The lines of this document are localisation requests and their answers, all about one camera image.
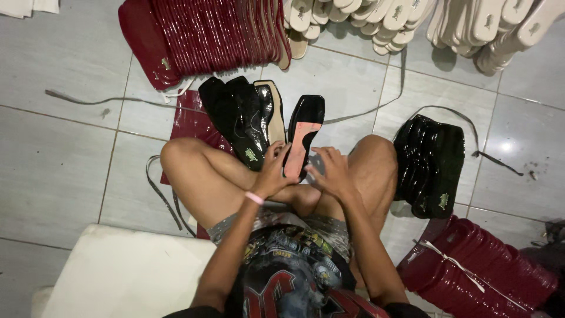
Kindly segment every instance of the knee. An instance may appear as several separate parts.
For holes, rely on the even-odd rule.
[[[196,138],[175,138],[169,140],[161,149],[161,163],[171,162],[176,158],[186,159],[188,153],[200,152],[205,143]]]
[[[398,169],[396,150],[390,140],[377,135],[368,135],[361,139],[359,146],[361,145],[371,150],[379,164],[388,166],[391,171]]]

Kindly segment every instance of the pink wristband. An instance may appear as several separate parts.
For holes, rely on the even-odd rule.
[[[263,205],[263,203],[265,203],[265,200],[261,199],[259,196],[257,196],[256,194],[247,191],[245,193],[245,196],[248,197],[249,199],[252,199],[253,201],[255,201],[255,203],[259,204],[259,205]]]

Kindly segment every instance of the graphic t-shirt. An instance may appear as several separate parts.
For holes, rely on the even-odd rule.
[[[251,237],[223,314],[202,306],[166,318],[429,317],[409,304],[389,305],[390,315],[357,295],[348,264],[309,230],[282,225]]]

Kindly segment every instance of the stack of maroon insoles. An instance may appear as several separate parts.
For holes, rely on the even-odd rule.
[[[290,65],[282,0],[125,0],[118,16],[155,89],[183,76]]]
[[[452,216],[431,243],[469,270],[485,291],[428,247],[419,246],[398,270],[408,290],[457,318],[530,317],[558,286],[553,273],[467,219]]]

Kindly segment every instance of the person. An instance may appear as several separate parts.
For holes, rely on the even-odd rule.
[[[396,191],[393,144],[369,135],[349,156],[312,147],[325,168],[305,168],[313,186],[283,176],[290,147],[273,143],[259,173],[198,139],[163,147],[169,182],[218,246],[190,307],[166,318],[429,317],[409,304],[379,238]],[[370,302],[354,292],[363,287]]]

